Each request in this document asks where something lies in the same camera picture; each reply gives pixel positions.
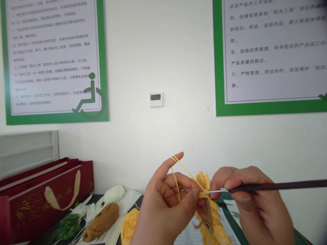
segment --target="yellow crochet flower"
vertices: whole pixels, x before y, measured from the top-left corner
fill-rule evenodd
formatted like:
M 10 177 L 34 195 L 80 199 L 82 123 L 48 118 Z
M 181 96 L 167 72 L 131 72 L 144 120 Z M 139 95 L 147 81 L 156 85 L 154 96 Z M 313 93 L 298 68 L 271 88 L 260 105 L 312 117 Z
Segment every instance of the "yellow crochet flower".
M 205 189 L 205 191 L 210 191 L 210 180 L 208 175 L 204 175 L 199 172 L 197 175 L 197 182 Z M 203 207 L 206 220 L 202 220 L 198 212 L 195 216 L 200 221 L 198 226 L 194 225 L 196 229 L 200 229 L 202 234 L 202 242 L 204 245 L 232 245 L 232 240 L 227 236 L 224 227 L 220 222 L 220 215 L 218 211 L 218 205 L 215 201 L 212 201 L 209 194 L 204 194 L 200 192 L 200 198 L 205 201 L 205 206 Z

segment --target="red gift box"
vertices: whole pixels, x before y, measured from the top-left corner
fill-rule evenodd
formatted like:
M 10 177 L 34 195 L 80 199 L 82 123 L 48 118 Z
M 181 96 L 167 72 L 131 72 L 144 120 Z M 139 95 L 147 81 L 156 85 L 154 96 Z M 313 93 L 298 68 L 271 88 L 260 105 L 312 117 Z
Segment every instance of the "red gift box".
M 9 196 L 11 242 L 33 243 L 93 190 L 93 162 L 71 161 L 1 191 Z

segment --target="green frame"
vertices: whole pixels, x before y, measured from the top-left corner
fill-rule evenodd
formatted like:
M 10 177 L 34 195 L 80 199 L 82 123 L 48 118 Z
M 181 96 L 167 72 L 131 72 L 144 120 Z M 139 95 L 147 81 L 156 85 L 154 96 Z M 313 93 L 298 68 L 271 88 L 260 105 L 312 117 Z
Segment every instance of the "green frame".
M 97 21 L 98 21 L 98 46 L 99 46 L 99 68 L 101 90 L 105 94 L 107 107 L 103 114 L 95 119 L 87 119 L 81 113 L 53 113 L 38 115 L 11 115 L 10 100 L 10 80 L 8 63 L 8 43 L 7 43 L 7 20 L 6 20 L 6 2 L 1 1 L 1 27 L 2 27 L 2 50 L 4 65 L 4 83 L 5 83 L 5 103 L 6 103 L 6 122 L 7 125 L 25 125 L 25 124 L 52 124 L 52 123 L 83 123 L 95 121 L 109 121 L 108 104 L 108 85 L 107 85 L 107 58 L 106 58 L 106 32 L 105 32 L 105 14 L 104 1 L 96 0 Z M 94 116 L 98 112 L 87 112 L 87 115 Z
M 327 112 L 325 99 L 225 104 L 222 1 L 213 0 L 216 116 Z

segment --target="hand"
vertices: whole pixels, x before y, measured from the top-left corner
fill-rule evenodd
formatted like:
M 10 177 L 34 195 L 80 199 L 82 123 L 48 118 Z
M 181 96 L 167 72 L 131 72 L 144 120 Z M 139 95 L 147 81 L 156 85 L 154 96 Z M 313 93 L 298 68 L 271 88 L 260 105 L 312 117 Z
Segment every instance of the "hand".
M 273 183 L 257 167 L 222 167 L 211 181 L 211 190 L 230 190 L 243 184 Z M 251 245 L 294 245 L 294 228 L 279 191 L 235 192 L 232 197 L 240 212 L 245 237 Z M 218 193 L 211 194 L 219 198 Z
M 183 155 L 181 152 L 176 157 L 180 160 Z M 167 175 L 174 164 L 171 158 L 164 161 L 147 185 L 131 245 L 173 244 L 194 216 L 201 188 L 189 177 L 175 173 L 182 199 L 179 203 L 175 178 Z

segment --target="white wall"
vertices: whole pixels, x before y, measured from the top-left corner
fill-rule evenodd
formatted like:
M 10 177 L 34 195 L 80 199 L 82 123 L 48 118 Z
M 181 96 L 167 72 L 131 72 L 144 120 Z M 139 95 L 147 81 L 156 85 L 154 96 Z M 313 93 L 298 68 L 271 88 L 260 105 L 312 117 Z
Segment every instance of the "white wall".
M 6 126 L 1 79 L 0 133 L 59 130 L 61 157 L 94 160 L 97 193 L 144 191 L 180 151 L 192 173 L 210 177 L 255 165 L 275 182 L 326 178 L 326 113 L 215 117 L 211 0 L 108 0 L 106 22 L 110 122 Z M 164 92 L 163 108 L 148 107 L 150 92 Z M 282 196 L 295 228 L 318 244 L 327 189 Z

